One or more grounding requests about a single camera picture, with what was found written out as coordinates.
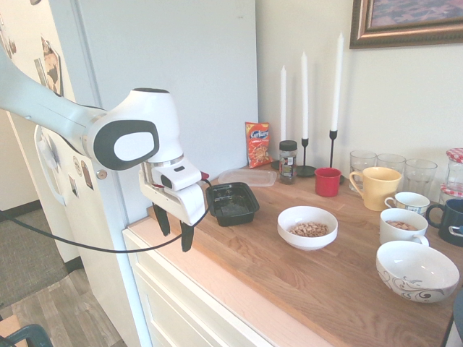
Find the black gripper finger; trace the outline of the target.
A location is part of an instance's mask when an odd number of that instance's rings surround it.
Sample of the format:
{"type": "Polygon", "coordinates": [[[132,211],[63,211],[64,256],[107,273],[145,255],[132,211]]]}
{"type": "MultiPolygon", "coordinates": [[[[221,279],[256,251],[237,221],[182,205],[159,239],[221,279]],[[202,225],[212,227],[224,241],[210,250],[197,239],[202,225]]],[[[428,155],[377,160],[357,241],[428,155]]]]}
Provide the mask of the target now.
{"type": "Polygon", "coordinates": [[[183,221],[180,222],[181,227],[181,245],[182,251],[188,252],[192,247],[193,237],[194,237],[194,226],[189,226],[183,221]]]}
{"type": "Polygon", "coordinates": [[[169,219],[167,217],[167,212],[160,206],[155,205],[154,203],[153,203],[153,212],[155,214],[156,220],[158,221],[158,224],[161,228],[163,235],[168,236],[171,233],[171,231],[170,231],[169,219]]]}

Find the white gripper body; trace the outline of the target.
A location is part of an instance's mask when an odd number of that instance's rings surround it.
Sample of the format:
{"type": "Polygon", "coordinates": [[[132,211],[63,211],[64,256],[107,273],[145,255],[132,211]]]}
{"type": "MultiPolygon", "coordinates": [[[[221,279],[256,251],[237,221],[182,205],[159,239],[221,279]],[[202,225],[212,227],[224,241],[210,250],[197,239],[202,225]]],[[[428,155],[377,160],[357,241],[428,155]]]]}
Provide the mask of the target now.
{"type": "Polygon", "coordinates": [[[167,187],[155,187],[147,181],[142,170],[139,171],[139,182],[141,192],[154,205],[189,226],[198,222],[205,213],[203,191],[199,184],[177,191],[167,187]]]}

